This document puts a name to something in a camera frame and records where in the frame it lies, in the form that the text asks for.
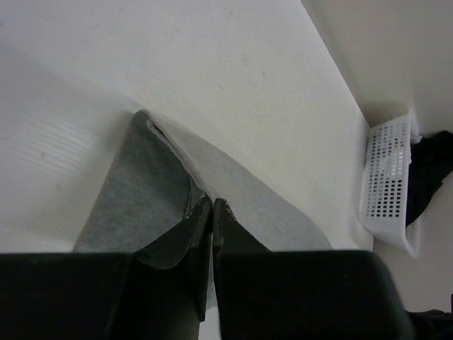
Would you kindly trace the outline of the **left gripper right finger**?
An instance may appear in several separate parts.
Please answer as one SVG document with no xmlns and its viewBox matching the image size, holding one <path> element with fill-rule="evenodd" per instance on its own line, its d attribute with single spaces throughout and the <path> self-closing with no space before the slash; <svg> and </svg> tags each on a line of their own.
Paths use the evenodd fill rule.
<svg viewBox="0 0 453 340">
<path fill-rule="evenodd" d="M 217 199 L 214 283 L 223 339 L 412 339 L 384 262 L 369 251 L 271 251 Z"/>
</svg>

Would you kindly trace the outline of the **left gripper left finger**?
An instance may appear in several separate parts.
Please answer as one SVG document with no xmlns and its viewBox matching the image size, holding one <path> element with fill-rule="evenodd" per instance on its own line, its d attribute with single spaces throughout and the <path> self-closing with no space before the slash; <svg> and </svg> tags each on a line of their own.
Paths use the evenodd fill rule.
<svg viewBox="0 0 453 340">
<path fill-rule="evenodd" d="M 134 253 L 1 256 L 2 339 L 196 339 L 212 204 Z"/>
</svg>

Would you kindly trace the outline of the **grey tank top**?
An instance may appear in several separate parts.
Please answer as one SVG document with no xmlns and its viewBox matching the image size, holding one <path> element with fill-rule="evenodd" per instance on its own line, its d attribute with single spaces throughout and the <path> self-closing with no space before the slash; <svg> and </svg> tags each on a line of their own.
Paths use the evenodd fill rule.
<svg viewBox="0 0 453 340">
<path fill-rule="evenodd" d="M 191 140 L 207 157 L 208 176 L 239 218 L 267 244 L 298 249 L 329 243 L 301 211 L 218 149 Z M 76 243 L 83 253 L 134 253 L 178 224 L 204 196 L 144 111 L 136 113 L 88 222 Z"/>
</svg>

